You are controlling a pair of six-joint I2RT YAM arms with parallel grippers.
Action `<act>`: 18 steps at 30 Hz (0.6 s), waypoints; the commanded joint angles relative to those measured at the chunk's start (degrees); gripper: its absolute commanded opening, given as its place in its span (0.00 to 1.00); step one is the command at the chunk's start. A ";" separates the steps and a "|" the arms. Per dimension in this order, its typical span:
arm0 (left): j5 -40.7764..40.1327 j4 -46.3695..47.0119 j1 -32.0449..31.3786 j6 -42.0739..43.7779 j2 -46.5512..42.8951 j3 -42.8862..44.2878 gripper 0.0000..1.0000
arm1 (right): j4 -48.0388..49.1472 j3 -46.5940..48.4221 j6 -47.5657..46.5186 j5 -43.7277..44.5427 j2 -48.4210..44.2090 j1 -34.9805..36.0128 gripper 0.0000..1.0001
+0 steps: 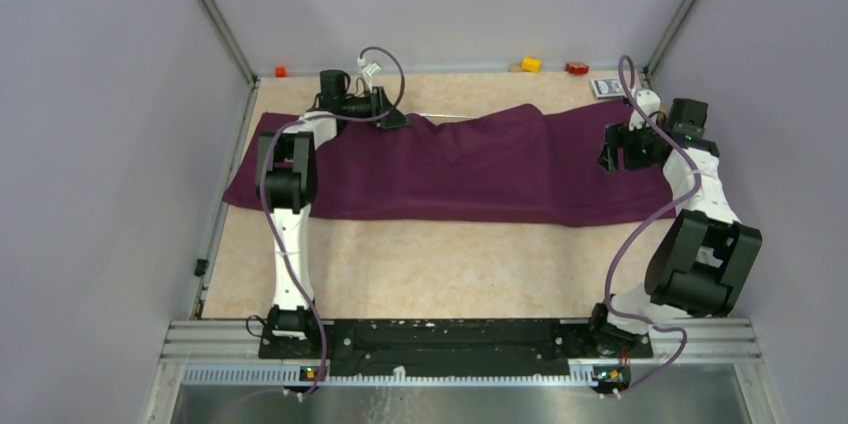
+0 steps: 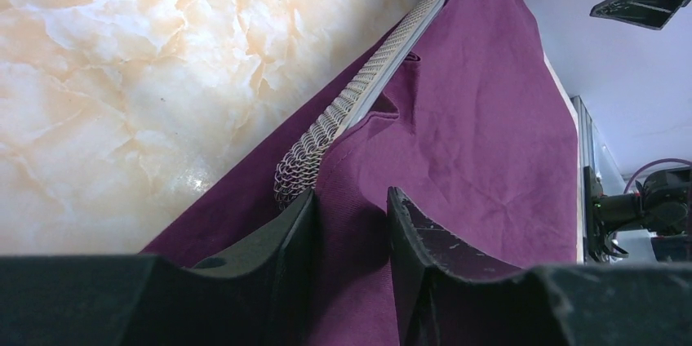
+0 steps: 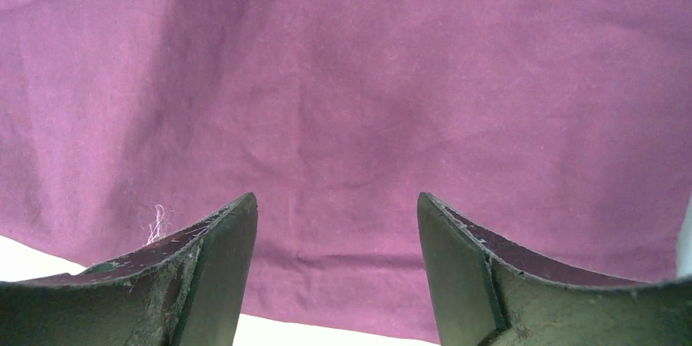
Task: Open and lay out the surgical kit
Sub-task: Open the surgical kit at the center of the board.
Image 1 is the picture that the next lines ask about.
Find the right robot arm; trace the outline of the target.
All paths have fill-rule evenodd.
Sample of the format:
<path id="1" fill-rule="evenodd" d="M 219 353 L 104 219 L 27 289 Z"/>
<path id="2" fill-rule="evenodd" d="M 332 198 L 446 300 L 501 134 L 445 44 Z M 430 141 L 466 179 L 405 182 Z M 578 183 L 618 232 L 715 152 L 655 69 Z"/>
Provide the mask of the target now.
<path id="1" fill-rule="evenodd" d="M 704 137 L 707 103 L 676 98 L 664 112 L 659 97 L 642 90 L 631 108 L 628 122 L 606 127 L 598 162 L 610 173 L 661 166 L 676 216 L 643 283 L 595 305 L 586 341 L 600 356 L 645 342 L 653 323 L 727 316 L 762 246 L 761 232 L 726 199 L 718 146 Z"/>

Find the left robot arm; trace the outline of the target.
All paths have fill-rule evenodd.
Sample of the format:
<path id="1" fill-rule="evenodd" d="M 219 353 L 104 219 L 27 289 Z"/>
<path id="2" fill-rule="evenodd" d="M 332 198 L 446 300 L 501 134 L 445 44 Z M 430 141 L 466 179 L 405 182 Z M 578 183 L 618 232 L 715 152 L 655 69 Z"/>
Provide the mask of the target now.
<path id="1" fill-rule="evenodd" d="M 406 76 L 399 73 L 395 99 L 374 84 L 377 65 L 365 66 L 364 89 L 351 94 L 350 76 L 340 70 L 320 73 L 320 92 L 311 108 L 276 131 L 264 132 L 257 145 L 255 190 L 274 239 L 275 285 L 264 331 L 280 338 L 297 357 L 308 357 L 326 338 L 315 304 L 308 263 L 308 222 L 317 197 L 317 150 L 337 138 L 345 125 L 371 124 L 380 130 L 404 127 L 399 111 Z"/>

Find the purple cloth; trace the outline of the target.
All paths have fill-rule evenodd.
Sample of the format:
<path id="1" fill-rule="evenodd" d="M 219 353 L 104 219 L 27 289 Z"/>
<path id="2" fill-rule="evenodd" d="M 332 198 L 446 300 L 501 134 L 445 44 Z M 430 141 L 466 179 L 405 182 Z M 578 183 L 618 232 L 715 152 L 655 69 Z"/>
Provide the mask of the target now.
<path id="1" fill-rule="evenodd" d="M 619 100 L 545 114 L 522 104 L 434 124 L 412 115 L 382 130 L 349 122 L 317 150 L 316 218 L 558 224 L 639 222 L 675 214 L 658 167 L 608 173 L 597 160 Z"/>

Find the blue playing card deck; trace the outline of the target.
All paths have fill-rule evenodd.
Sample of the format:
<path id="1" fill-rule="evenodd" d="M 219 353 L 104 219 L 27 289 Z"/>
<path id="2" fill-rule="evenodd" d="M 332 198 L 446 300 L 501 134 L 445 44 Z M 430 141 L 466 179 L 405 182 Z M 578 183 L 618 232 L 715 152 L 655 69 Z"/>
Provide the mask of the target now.
<path id="1" fill-rule="evenodd" d="M 596 100 L 609 100 L 626 96 L 624 86 L 618 78 L 591 79 L 590 88 Z"/>

